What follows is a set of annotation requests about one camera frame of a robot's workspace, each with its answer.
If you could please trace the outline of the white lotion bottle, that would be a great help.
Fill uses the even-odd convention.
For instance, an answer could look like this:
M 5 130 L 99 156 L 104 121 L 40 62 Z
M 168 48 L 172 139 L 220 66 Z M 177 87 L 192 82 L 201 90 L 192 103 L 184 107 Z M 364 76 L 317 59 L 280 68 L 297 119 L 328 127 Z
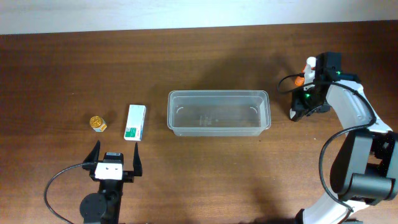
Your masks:
M 306 66 L 304 72 L 304 84 L 311 83 L 315 78 L 315 67 L 317 59 L 315 57 L 309 57 L 306 60 Z

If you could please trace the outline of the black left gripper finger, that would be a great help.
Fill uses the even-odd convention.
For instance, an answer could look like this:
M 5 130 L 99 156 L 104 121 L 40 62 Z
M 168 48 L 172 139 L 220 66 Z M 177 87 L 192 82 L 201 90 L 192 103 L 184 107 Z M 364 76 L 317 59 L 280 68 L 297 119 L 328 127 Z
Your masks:
M 137 142 L 134 145 L 133 172 L 134 176 L 142 177 L 142 162 L 139 156 L 139 148 Z
M 100 145 L 100 141 L 97 141 L 92 151 L 84 159 L 82 166 L 84 170 L 95 170 L 96 164 L 98 163 Z

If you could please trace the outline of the orange vitamin tube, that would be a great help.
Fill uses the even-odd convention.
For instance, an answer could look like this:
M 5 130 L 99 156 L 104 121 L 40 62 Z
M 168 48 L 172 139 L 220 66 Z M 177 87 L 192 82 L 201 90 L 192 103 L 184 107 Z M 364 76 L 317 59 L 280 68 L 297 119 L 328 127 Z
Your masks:
M 306 71 L 307 66 L 305 66 L 302 70 L 302 72 L 296 77 L 294 83 L 296 86 L 302 86 L 305 83 L 305 71 Z

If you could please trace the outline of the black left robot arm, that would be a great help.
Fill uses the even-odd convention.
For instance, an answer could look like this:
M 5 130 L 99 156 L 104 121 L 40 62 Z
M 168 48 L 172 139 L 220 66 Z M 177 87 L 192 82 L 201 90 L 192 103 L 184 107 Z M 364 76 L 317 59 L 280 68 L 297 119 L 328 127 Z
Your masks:
M 82 168 L 99 187 L 81 201 L 80 214 L 84 223 L 118 223 L 123 185 L 143 174 L 138 145 L 134 145 L 133 170 L 124 170 L 124 155 L 119 152 L 107 152 L 99 160 L 100 146 L 97 142 L 83 161 Z

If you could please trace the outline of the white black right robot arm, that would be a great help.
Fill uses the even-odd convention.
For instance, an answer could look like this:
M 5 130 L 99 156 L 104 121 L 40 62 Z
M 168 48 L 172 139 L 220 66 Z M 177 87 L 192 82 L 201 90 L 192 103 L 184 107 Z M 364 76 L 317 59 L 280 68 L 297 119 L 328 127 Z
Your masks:
M 359 210 L 397 196 L 397 133 L 372 108 L 359 77 L 341 69 L 341 54 L 309 57 L 290 90 L 291 121 L 334 110 L 343 129 L 323 145 L 318 160 L 325 190 L 296 223 L 348 223 Z

